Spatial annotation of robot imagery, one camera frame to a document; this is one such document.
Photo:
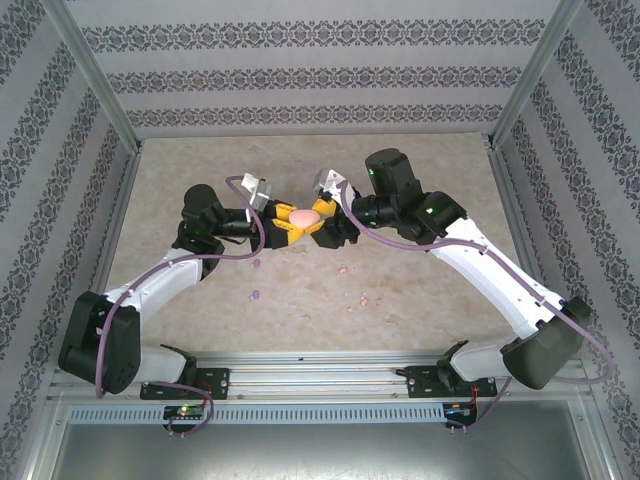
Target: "patterned wallpaper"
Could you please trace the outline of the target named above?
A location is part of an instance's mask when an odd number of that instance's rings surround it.
[[[638,25],[633,2],[585,2],[501,146],[545,281],[587,300],[618,362],[594,394],[625,479],[640,478]]]
[[[0,14],[4,480],[20,468],[70,299],[96,275],[130,155],[40,3],[2,0]]]
[[[68,5],[145,138],[489,133],[558,0],[102,3]]]

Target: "pink object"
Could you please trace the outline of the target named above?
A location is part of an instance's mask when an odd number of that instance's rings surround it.
[[[289,214],[289,223],[299,228],[309,228],[320,221],[320,214],[315,210],[294,210]]]

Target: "purple cable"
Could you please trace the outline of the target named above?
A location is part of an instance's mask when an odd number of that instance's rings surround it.
[[[381,235],[378,235],[377,233],[372,232],[362,222],[360,222],[360,220],[356,218],[356,216],[351,211],[350,206],[347,205],[347,190],[346,190],[347,185],[348,185],[347,181],[344,181],[340,185],[338,185],[338,187],[340,188],[340,200],[342,203],[342,209],[344,210],[344,213],[347,215],[349,220],[351,220],[351,223],[353,223],[358,228],[358,230],[360,230],[362,233],[373,238],[374,240],[384,243],[385,245],[399,248],[401,250],[411,250],[415,252],[428,252],[430,250],[436,250],[438,248],[449,247],[452,245],[459,245],[462,247],[469,247],[478,251],[482,251],[482,253],[486,254],[494,262],[500,265],[500,267],[502,267],[502,269],[505,272],[507,272],[507,274],[509,274],[509,276],[513,278],[518,283],[518,285],[524,288],[529,293],[529,295],[535,298],[536,301],[540,303],[540,305],[544,306],[547,310],[552,312],[554,315],[556,315],[558,318],[564,321],[567,325],[569,325],[573,330],[575,330],[580,335],[582,335],[591,345],[593,345],[593,347],[607,361],[607,370],[603,375],[600,375],[599,377],[586,378],[586,379],[554,377],[555,380],[558,380],[564,383],[570,383],[573,385],[595,385],[596,383],[606,382],[611,378],[616,368],[616,363],[614,362],[613,357],[607,351],[607,349],[604,348],[602,344],[598,342],[598,340],[596,340],[594,336],[591,335],[589,332],[587,332],[584,328],[582,328],[576,322],[571,320],[567,315],[565,315],[563,312],[555,308],[553,305],[550,305],[549,303],[547,303],[542,295],[536,292],[526,281],[520,278],[520,276],[495,252],[493,252],[490,249],[485,252],[485,246],[480,245],[479,243],[471,242],[468,240],[454,239],[454,238],[445,239],[441,242],[432,243],[430,245],[407,245],[406,243],[400,243],[394,240],[389,240],[388,238],[385,238]]]
[[[120,308],[122,303],[131,295],[131,292],[135,291],[135,289],[138,288],[151,275],[153,275],[153,274],[155,274],[155,273],[159,272],[160,270],[163,270],[163,269],[165,269],[167,267],[172,267],[173,265],[178,264],[180,262],[185,262],[187,260],[212,260],[212,259],[246,260],[247,258],[255,257],[264,248],[266,236],[265,236],[265,232],[264,232],[264,227],[262,226],[262,222],[260,221],[260,217],[258,217],[258,214],[256,213],[255,209],[251,206],[249,201],[246,198],[244,198],[244,196],[242,195],[242,192],[232,183],[232,182],[235,182],[235,181],[238,181],[238,180],[242,180],[242,179],[243,179],[242,175],[238,175],[238,176],[235,176],[235,177],[227,178],[225,180],[225,182],[227,182],[227,185],[233,191],[233,193],[235,193],[240,198],[242,203],[244,203],[244,206],[249,210],[249,213],[251,214],[251,217],[253,218],[254,223],[258,227],[258,232],[260,234],[260,243],[258,244],[258,248],[254,252],[247,253],[247,254],[244,254],[244,255],[215,255],[215,254],[185,255],[183,257],[179,257],[179,258],[170,260],[168,262],[164,262],[164,263],[160,263],[160,264],[156,265],[151,270],[143,273],[140,276],[140,278],[138,278],[135,282],[133,282],[131,284],[131,286],[129,287],[129,289],[124,291],[122,293],[122,295],[120,295],[120,297],[118,297],[118,299],[115,301],[115,303],[113,304],[113,306],[109,310],[109,313],[107,314],[107,318],[105,319],[104,325],[102,327],[102,335],[100,335],[100,345],[98,347],[98,356],[97,356],[97,363],[96,363],[96,376],[95,376],[95,382],[94,382],[95,386],[96,386],[96,396],[98,398],[104,397],[104,391],[102,390],[102,375],[103,375],[103,370],[104,370],[104,354],[105,354],[105,349],[106,349],[106,345],[107,345],[107,337],[109,335],[109,330],[111,330],[111,323],[113,322],[113,317],[115,316],[116,312],[118,311],[118,308]],[[194,391],[193,390],[194,387],[187,388],[187,385],[182,385],[181,387],[184,388],[185,390]]]
[[[188,437],[189,435],[193,435],[194,433],[196,433],[198,430],[203,429],[204,426],[207,423],[209,423],[209,420],[213,418],[213,398],[211,398],[211,395],[206,390],[201,390],[200,388],[191,387],[189,385],[180,385],[180,384],[169,383],[169,382],[151,382],[151,384],[157,385],[158,387],[181,388],[182,390],[189,390],[190,392],[198,393],[202,395],[205,399],[209,400],[210,408],[209,408],[209,412],[207,413],[207,416],[204,418],[204,420],[202,420],[202,422],[200,422],[199,424],[197,424],[195,427],[193,427],[191,430],[187,432],[182,432],[179,434],[177,432],[174,432],[171,429],[171,426],[173,425],[173,421],[176,420],[176,418],[178,417],[171,417],[169,419],[169,424],[167,425],[167,430],[169,431],[169,435],[173,436],[175,434],[178,434],[180,435],[181,438]]]

